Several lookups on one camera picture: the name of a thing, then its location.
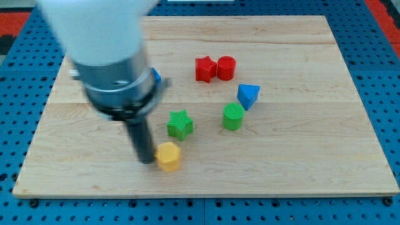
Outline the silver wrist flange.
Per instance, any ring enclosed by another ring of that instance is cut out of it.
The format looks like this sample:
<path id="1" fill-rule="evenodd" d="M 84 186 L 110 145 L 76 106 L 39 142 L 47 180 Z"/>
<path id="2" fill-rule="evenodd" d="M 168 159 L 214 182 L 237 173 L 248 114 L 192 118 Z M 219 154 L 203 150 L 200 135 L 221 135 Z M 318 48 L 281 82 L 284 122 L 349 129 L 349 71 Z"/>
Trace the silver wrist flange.
<path id="1" fill-rule="evenodd" d="M 141 47 L 131 57 L 108 64 L 72 62 L 93 107 L 113 121 L 142 121 L 170 85 L 158 79 Z"/>

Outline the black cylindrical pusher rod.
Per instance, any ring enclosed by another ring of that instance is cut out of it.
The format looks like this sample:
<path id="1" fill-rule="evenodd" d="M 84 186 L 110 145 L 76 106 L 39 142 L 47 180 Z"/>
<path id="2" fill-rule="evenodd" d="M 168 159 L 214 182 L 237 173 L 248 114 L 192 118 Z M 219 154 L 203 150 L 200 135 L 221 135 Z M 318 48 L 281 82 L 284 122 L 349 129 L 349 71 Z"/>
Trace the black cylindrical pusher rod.
<path id="1" fill-rule="evenodd" d="M 154 162 L 155 145 L 146 119 L 130 119 L 124 122 L 140 163 Z"/>

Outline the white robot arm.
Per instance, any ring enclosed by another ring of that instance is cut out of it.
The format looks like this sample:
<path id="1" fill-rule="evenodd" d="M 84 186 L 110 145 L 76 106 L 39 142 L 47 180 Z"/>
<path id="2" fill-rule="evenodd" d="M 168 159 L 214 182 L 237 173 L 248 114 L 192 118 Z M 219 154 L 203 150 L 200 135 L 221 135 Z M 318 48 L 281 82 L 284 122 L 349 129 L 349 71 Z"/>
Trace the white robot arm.
<path id="1" fill-rule="evenodd" d="M 122 121 L 138 159 L 154 161 L 155 146 L 146 116 L 166 84 L 156 79 L 147 60 L 141 19 L 157 1 L 38 2 L 47 23 L 75 67 L 93 107 Z"/>

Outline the blue block behind arm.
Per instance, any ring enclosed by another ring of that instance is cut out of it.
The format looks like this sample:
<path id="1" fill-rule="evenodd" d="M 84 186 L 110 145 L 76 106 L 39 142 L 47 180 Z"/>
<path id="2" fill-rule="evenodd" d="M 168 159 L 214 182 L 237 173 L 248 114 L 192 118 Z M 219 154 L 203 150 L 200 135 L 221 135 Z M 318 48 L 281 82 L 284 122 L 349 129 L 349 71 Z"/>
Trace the blue block behind arm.
<path id="1" fill-rule="evenodd" d="M 162 77 L 159 75 L 159 73 L 157 72 L 157 70 L 155 68 L 151 68 L 152 69 L 152 73 L 154 74 L 154 78 L 156 83 L 160 83 L 162 81 Z"/>

